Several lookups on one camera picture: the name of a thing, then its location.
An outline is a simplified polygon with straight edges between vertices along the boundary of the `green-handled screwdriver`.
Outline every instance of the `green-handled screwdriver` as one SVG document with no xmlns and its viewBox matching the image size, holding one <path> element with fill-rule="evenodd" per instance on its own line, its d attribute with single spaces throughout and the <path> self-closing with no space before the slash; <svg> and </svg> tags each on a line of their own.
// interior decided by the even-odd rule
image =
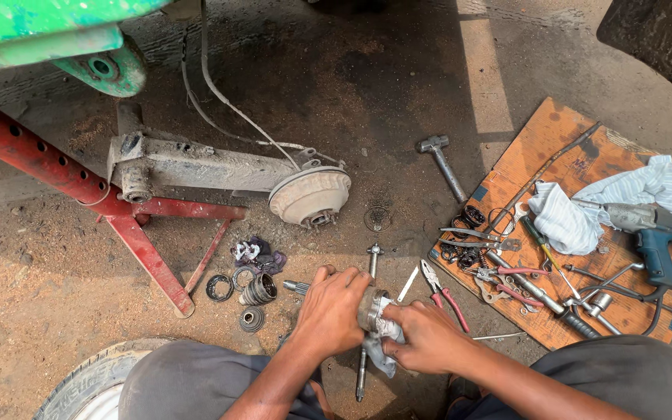
<svg viewBox="0 0 672 420">
<path fill-rule="evenodd" d="M 538 232 L 538 229 L 536 229 L 536 226 L 533 225 L 533 221 L 530 220 L 530 217 L 528 216 L 522 216 L 520 218 L 520 223 L 525 226 L 525 229 L 530 233 L 530 235 L 533 237 L 535 240 L 535 243 L 537 243 L 541 248 L 544 249 L 544 253 L 546 254 L 547 257 L 549 257 L 549 261 L 551 262 L 551 265 L 553 265 L 556 268 L 556 271 L 559 272 L 559 275 L 562 276 L 562 279 L 567 282 L 567 285 L 570 287 L 572 290 L 572 294 L 574 295 L 574 298 L 578 301 L 581 301 L 583 298 L 579 295 L 577 292 L 577 289 L 575 289 L 572 286 L 572 283 L 567 280 L 567 277 L 565 276 L 564 272 L 562 271 L 562 268 L 559 267 L 559 264 L 556 262 L 554 257 L 551 255 L 551 251 L 549 251 L 549 248 L 546 247 L 546 239 L 544 239 L 544 236 Z"/>
</svg>

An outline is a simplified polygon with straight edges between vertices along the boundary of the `dirty concrete floor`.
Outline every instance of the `dirty concrete floor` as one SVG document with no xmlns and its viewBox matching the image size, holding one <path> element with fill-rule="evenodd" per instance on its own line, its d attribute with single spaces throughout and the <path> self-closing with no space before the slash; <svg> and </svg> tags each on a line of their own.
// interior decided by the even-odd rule
<svg viewBox="0 0 672 420">
<path fill-rule="evenodd" d="M 387 249 L 377 284 L 396 296 L 436 228 L 456 204 L 429 156 L 414 144 L 447 133 L 446 148 L 466 191 L 473 191 L 538 104 L 552 96 L 602 119 L 642 146 L 672 154 L 672 86 L 645 65 L 598 43 L 608 2 L 517 0 L 396 2 L 224 2 L 210 5 L 210 68 L 229 99 L 277 140 L 316 147 L 344 159 L 353 185 L 338 225 L 319 233 L 286 225 L 259 199 L 226 192 L 165 188 L 159 195 L 247 205 L 210 263 L 230 273 L 226 249 L 260 235 L 289 257 L 275 277 L 309 281 L 314 268 L 367 268 L 367 246 Z M 145 123 L 221 149 L 261 152 L 205 125 L 187 106 L 179 69 L 183 24 L 153 14 L 122 24 L 147 56 L 149 80 L 136 97 Z M 200 24 L 191 23 L 191 84 L 221 125 L 256 133 L 212 100 L 200 72 Z M 27 127 L 105 174 L 116 134 L 115 98 L 48 63 L 0 71 L 0 107 Z M 394 215 L 385 233 L 363 223 L 383 205 Z M 189 278 L 217 228 L 216 220 L 157 218 L 146 232 L 173 272 Z M 32 256 L 32 262 L 23 254 Z M 473 335 L 515 332 L 445 274 L 441 281 L 464 309 Z M 280 288 L 266 306 L 264 329 L 238 328 L 237 299 L 212 303 L 202 287 L 196 312 L 179 320 L 131 253 L 106 224 L 0 162 L 0 418 L 32 415 L 83 359 L 117 341 L 170 335 L 272 354 L 292 329 L 300 299 Z M 408 300 L 429 295 L 423 282 Z M 523 363 L 546 350 L 531 339 L 488 343 Z M 367 397 L 354 401 L 355 350 L 323 363 L 325 387 L 341 418 L 419 418 L 442 411 L 446 378 L 370 370 Z"/>
</svg>

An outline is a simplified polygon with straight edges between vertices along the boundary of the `wheel rim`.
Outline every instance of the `wheel rim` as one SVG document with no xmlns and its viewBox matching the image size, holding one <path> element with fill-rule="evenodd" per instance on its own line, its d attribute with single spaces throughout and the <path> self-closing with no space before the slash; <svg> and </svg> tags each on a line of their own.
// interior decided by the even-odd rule
<svg viewBox="0 0 672 420">
<path fill-rule="evenodd" d="M 118 420 L 118 399 L 122 389 L 123 384 L 119 383 L 101 392 L 79 410 L 74 420 Z"/>
</svg>

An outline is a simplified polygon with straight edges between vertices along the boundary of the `red jack stand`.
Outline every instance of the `red jack stand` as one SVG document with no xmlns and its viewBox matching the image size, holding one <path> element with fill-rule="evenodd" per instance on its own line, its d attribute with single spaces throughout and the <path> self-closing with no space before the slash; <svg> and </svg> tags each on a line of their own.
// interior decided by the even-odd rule
<svg viewBox="0 0 672 420">
<path fill-rule="evenodd" d="M 81 205 L 105 217 L 113 226 L 139 263 L 170 299 L 179 318 L 193 313 L 193 301 L 188 295 L 206 269 L 207 263 L 222 239 L 232 219 L 244 219 L 247 208 L 232 205 L 197 203 L 181 199 L 154 197 L 141 204 L 118 199 L 121 190 L 107 183 L 105 178 L 61 153 L 32 131 L 0 111 L 0 159 L 42 182 L 73 197 Z M 225 219 L 185 287 L 175 278 L 141 226 L 150 215 L 204 217 Z"/>
</svg>

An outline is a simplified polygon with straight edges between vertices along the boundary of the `mechanic's hand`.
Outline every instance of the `mechanic's hand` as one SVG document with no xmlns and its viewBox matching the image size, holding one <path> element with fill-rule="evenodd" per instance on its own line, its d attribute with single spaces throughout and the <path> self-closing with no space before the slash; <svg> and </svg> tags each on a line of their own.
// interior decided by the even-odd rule
<svg viewBox="0 0 672 420">
<path fill-rule="evenodd" d="M 333 265 L 318 268 L 287 342 L 320 361 L 360 345 L 364 331 L 357 324 L 357 307 L 372 279 L 354 267 L 342 273 Z"/>
<path fill-rule="evenodd" d="M 383 338 L 383 353 L 401 366 L 426 374 L 459 374 L 480 345 L 463 334 L 448 314 L 431 303 L 388 305 L 382 314 L 403 328 L 406 344 Z"/>
</svg>

